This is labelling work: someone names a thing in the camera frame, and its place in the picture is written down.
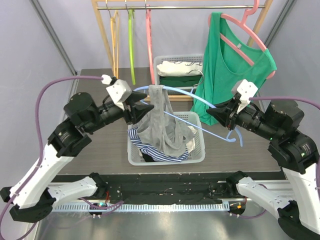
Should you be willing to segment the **lime green hanger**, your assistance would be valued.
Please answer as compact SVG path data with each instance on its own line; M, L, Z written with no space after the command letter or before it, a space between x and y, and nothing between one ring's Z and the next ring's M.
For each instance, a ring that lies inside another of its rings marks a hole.
M130 74L132 84L136 84L135 76L135 55L134 55L134 10L128 11L128 49L129 49L129 62L130 62Z

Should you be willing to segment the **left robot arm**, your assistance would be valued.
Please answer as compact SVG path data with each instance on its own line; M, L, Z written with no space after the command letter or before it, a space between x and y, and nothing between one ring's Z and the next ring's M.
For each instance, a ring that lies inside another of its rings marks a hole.
M0 191L4 202L12 200L9 211L12 219L17 222L36 223L59 205L85 197L97 200L105 197L108 185L96 172L58 187L50 187L49 183L91 143L90 135L95 131L119 119L124 119L128 125L138 123L154 108L152 104L139 103L146 97L145 93L133 91L125 98L124 109L121 109L112 101L97 106L87 92L73 95L64 106L67 119L49 136L43 149L41 164L35 164L37 172L17 196L14 194L27 180L26 177L15 186L3 187Z

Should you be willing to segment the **green tank top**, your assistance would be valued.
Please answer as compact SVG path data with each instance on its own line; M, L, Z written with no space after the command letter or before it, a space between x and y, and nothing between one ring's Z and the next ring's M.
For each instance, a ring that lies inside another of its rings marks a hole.
M234 45L241 45L252 61L248 64L235 50L221 39L224 35ZM269 50L252 48L243 43L232 31L221 13L213 12L207 45L203 57L202 83L197 87L195 95L207 102L217 105L233 97L232 88L243 79L253 82L261 88L267 77L276 71L276 63Z

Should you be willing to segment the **pink hanger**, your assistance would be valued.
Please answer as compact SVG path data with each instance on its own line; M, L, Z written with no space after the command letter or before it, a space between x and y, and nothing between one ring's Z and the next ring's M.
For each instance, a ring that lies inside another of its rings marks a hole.
M258 10L259 1L247 8L241 19L229 14L213 12L208 17L209 34L204 53L204 69L213 75L222 71L250 80L271 79L277 70L275 60L270 51L254 30L247 26L247 19ZM229 23L234 24L246 33L257 48L244 43L234 33Z
M148 52L148 61L149 61L149 70L150 70L150 79L151 83L155 84L155 76L153 69L153 51L152 51L152 31L151 31L151 10L146 10L146 39L147 39L147 52Z

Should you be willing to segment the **blue white striped tank top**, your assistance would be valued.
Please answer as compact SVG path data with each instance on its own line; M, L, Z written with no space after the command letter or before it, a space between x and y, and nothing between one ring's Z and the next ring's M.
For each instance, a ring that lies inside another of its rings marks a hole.
M127 133L130 141L139 149L142 155L150 156L155 162L181 163L182 161L187 160L190 156L186 146L184 147L184 152L182 153L182 155L170 156L157 150L156 147L150 144L142 143L140 137L138 136L136 128L128 129Z

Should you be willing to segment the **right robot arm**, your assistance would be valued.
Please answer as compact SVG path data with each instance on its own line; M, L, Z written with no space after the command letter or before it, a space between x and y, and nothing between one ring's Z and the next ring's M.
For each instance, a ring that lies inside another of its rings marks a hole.
M268 151L285 173L294 193L287 200L242 171L226 179L226 193L248 197L272 214L294 240L320 237L320 155L313 139L299 131L304 117L300 97L271 96L265 111L254 104L240 107L240 95L207 109L223 127L241 127L269 141Z

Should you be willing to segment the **grey tank top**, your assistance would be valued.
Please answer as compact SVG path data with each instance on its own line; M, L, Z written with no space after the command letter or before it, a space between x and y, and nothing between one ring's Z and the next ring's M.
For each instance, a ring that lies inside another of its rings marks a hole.
M155 147L165 156L187 154L187 143L195 134L185 122L173 117L167 90L162 85L150 85L148 94L153 109L137 123L136 131L141 142Z

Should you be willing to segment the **black tank top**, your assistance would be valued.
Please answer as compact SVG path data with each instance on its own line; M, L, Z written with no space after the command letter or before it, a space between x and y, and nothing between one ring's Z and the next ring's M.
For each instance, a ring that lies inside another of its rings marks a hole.
M144 161L146 163L153 163L154 162L153 158L148 154L142 153L142 158L144 159Z

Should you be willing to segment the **yellow plastic hanger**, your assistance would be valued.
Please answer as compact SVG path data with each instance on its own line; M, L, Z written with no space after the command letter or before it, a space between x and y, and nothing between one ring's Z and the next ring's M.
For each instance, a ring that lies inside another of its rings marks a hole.
M113 75L119 77L119 32L120 32L120 16L118 10L110 18L110 31L112 43L112 72Z

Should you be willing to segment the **blue plastic hanger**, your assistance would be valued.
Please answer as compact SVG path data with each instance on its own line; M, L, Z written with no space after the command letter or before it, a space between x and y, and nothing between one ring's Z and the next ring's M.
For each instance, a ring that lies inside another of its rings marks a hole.
M184 96L189 96L191 97L192 99L197 99L198 101L201 101L202 103L206 104L207 106L211 107L211 108L214 108L215 106L211 103L209 103L208 101L204 100L203 98L199 97L199 96L196 96L195 94L193 94L192 92L188 92L188 91L185 91L185 90L182 90L182 89L179 89L179 88L176 88L176 87L170 87L170 86L163 86L162 87L164 90L170 90L170 91L173 91L173 92L177 92L177 93L181 93L182 95ZM214 137L217 137L225 142L228 142L228 143L233 143L233 142L236 142L237 140L235 138L230 138L230 135L232 134L233 130L230 130L227 134L226 137L221 137L213 132L210 132L202 127L199 127L199 126L196 126L195 124L191 124L191 126L195 127L195 128L198 128L200 130L202 130L203 132L205 133L208 133ZM235 130L236 134L238 135L238 139L239 139L239 144L241 147L244 146L244 141L243 141L243 136L240 132L240 130L236 127Z

